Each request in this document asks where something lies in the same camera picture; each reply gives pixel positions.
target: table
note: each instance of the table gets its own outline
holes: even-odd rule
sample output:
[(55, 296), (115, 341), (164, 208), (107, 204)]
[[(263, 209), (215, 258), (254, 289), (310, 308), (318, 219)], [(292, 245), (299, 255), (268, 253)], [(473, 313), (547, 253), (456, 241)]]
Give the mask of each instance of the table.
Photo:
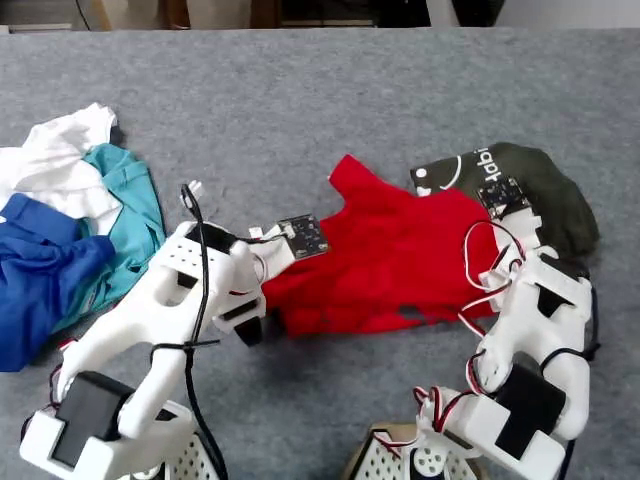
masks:
[[(602, 231), (590, 265), (604, 346), (569, 478), (635, 478), (639, 51), (638, 30), (3, 36), (0, 144), (102, 102), (151, 166), (169, 231), (187, 218), (178, 184), (198, 178), (205, 216), (238, 233), (339, 209), (326, 177), (347, 152), (409, 188), (409, 168), (425, 160), (499, 140), (544, 149), (583, 189)], [(196, 388), (231, 478), (337, 478), (369, 424), (411, 421), (413, 385), (461, 388), (476, 344), (459, 324), (297, 340), (275, 330), (253, 349), (231, 336), (196, 357)], [(133, 384), (147, 353), (126, 352), (107, 372)], [(48, 352), (0, 376), (1, 478), (47, 478), (18, 459), (18, 437), (57, 361)], [(184, 402), (183, 390), (174, 398)]]

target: circuit board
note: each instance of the circuit board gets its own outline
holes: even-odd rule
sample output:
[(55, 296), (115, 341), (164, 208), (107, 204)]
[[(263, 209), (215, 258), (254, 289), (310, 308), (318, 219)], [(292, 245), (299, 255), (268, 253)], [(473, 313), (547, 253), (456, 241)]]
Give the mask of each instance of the circuit board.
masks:
[(327, 237), (313, 215), (286, 218), (278, 222), (296, 260), (313, 257), (329, 250)]
[(518, 181), (513, 177), (485, 183), (477, 193), (480, 202), (487, 209), (491, 218), (500, 219), (509, 213), (531, 206)]

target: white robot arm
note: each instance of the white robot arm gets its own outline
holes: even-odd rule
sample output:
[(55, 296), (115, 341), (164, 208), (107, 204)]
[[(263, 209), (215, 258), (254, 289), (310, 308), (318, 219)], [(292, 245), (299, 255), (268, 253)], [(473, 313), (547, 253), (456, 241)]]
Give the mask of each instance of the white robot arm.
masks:
[[(194, 345), (199, 310), (204, 307), (202, 318), (212, 319), (218, 329), (235, 330), (252, 343), (255, 324), (259, 331), (265, 314), (261, 284), (297, 259), (327, 248), (312, 216), (281, 221), (259, 240), (238, 239), (213, 224), (180, 224), (118, 306), (66, 348), (57, 411), (36, 412), (21, 456), (69, 480), (128, 478), (176, 463), (186, 445), (199, 444), (192, 412), (168, 401), (189, 361), (186, 347)], [(138, 343), (153, 346), (153, 362), (136, 389), (98, 373)], [(215, 474), (209, 468), (206, 478)]]
[[(573, 442), (585, 427), (587, 360), (599, 346), (597, 301), (588, 274), (540, 245), (535, 232), (540, 218), (515, 181), (507, 179), (479, 194), (494, 216), (491, 223), (501, 254), (480, 276), (482, 285), (477, 285), (488, 294), (460, 313), (481, 337), (466, 365), (470, 390), (433, 387), (426, 392), (416, 387), (414, 395), (421, 406), (416, 438), (394, 443), (383, 433), (371, 435), (361, 456), (366, 457), (360, 462), (364, 467), (354, 470), (352, 480), (367, 478), (366, 466), (379, 461), (374, 452), (389, 451), (401, 459), (403, 480), (469, 480), (475, 475), (466, 459), (478, 455), (528, 480), (552, 480), (565, 460), (559, 440)], [(500, 215), (506, 211), (505, 199), (514, 197), (519, 208)], [(465, 309), (480, 301), (490, 301), (500, 312), (486, 333), (464, 317)], [(591, 319), (592, 341), (585, 350), (585, 329)], [(528, 362), (520, 363), (523, 357)]]

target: teal shirt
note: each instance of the teal shirt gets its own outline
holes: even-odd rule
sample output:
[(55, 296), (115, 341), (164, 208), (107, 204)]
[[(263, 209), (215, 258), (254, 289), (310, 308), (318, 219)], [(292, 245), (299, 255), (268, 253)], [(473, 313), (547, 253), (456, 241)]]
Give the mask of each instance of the teal shirt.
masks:
[[(98, 275), (77, 289), (71, 313), (56, 324), (54, 331), (104, 310), (126, 295), (165, 240), (162, 213), (145, 163), (128, 150), (106, 143), (92, 149), (84, 159), (100, 171), (105, 187), (122, 203), (109, 233), (116, 254)], [(83, 236), (95, 234), (87, 221), (81, 223)]]

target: red t-shirt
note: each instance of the red t-shirt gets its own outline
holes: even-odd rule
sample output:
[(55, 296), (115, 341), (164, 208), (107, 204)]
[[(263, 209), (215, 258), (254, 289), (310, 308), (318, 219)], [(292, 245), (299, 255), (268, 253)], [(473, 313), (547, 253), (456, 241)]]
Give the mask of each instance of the red t-shirt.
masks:
[[(320, 222), (331, 250), (293, 264), (263, 285), (268, 308), (278, 308), (291, 335), (373, 333), (439, 320), (483, 292), (464, 274), (467, 229), (488, 220), (485, 209), (456, 190), (415, 197), (389, 185), (347, 155), (329, 181), (344, 208)], [(471, 274), (498, 254), (490, 228), (469, 242)], [(408, 318), (403, 311), (418, 313)], [(490, 315), (488, 305), (468, 310)]]

